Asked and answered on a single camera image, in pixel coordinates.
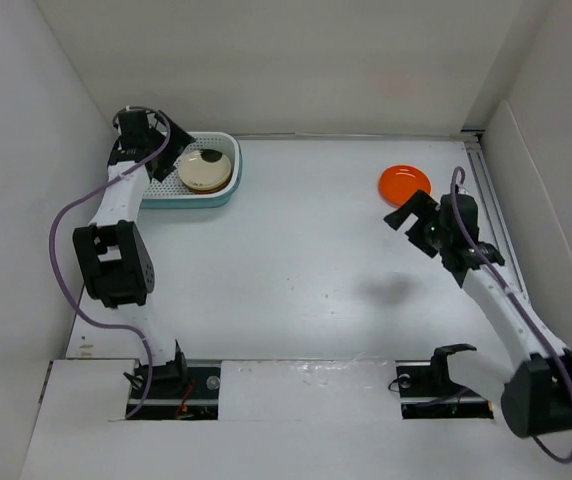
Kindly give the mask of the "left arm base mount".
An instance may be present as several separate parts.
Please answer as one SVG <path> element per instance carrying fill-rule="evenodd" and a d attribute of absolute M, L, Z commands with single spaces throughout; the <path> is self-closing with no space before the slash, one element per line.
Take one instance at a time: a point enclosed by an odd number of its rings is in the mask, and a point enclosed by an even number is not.
<path fill-rule="evenodd" d="M 184 387 L 162 386 L 153 383 L 150 392 L 138 409 L 143 393 L 140 383 L 130 386 L 125 415 L 128 420 L 150 421 L 215 421 L 218 419 L 221 364 L 202 362 L 188 364 L 188 381 Z"/>

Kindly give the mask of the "beige plate with black patch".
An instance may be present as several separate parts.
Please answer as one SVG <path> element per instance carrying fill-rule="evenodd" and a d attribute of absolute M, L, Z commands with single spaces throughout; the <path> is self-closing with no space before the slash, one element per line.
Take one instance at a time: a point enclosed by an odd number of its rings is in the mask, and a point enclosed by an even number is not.
<path fill-rule="evenodd" d="M 219 150 L 198 149 L 179 158 L 177 172 L 184 182 L 214 184 L 230 177 L 232 161 Z"/>

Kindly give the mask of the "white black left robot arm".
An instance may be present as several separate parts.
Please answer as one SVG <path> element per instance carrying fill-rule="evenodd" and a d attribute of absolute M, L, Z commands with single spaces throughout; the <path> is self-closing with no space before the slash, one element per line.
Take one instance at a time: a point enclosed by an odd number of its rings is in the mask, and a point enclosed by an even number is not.
<path fill-rule="evenodd" d="M 117 315 L 142 341 L 139 366 L 126 378 L 138 397 L 174 397 L 190 384 L 178 341 L 163 332 L 152 303 L 156 276 L 137 226 L 146 190 L 165 180 L 193 137 L 162 112 L 125 107 L 112 120 L 117 131 L 108 185 L 89 224 L 72 234 L 86 292 Z"/>

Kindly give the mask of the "beige plate with symbols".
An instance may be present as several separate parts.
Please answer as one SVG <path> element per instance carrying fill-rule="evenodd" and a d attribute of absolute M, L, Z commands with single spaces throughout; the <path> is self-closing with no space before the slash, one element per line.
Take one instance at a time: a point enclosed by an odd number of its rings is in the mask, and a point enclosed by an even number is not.
<path fill-rule="evenodd" d="M 226 180 L 222 180 L 214 184 L 197 184 L 191 182 L 184 182 L 183 180 L 181 180 L 180 183 L 190 192 L 196 194 L 211 194 L 226 189 L 228 184 L 230 183 L 230 180 L 231 178 L 227 178 Z"/>

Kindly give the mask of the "orange plate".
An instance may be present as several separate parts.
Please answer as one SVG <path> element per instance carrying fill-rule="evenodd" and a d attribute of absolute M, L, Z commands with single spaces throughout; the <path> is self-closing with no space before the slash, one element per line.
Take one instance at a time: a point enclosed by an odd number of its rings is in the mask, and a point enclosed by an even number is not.
<path fill-rule="evenodd" d="M 395 165 L 387 168 L 378 181 L 381 197 L 390 205 L 399 207 L 417 191 L 431 194 L 432 185 L 428 176 L 411 165 Z"/>

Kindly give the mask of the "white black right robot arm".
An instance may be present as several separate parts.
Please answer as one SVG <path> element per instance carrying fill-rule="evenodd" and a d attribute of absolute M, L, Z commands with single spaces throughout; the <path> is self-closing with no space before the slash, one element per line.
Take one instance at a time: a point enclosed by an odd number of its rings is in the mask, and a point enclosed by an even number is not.
<path fill-rule="evenodd" d="M 497 404 L 519 438 L 572 430 L 572 350 L 509 282 L 499 250 L 480 240 L 475 199 L 456 193 L 435 201 L 418 190 L 384 220 L 399 229 L 409 216 L 416 218 L 406 232 L 410 243 L 440 258 L 511 362 L 501 366 L 467 343 L 438 347 L 428 369 L 431 387 L 442 394 L 468 388 Z"/>

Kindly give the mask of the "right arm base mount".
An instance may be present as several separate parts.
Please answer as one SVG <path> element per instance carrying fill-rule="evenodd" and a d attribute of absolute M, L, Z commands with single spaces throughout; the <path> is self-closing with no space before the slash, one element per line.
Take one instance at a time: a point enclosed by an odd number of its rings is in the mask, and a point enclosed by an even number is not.
<path fill-rule="evenodd" d="M 403 420 L 493 420 L 492 404 L 450 381 L 439 383 L 428 360 L 396 360 L 388 390 L 397 394 Z"/>

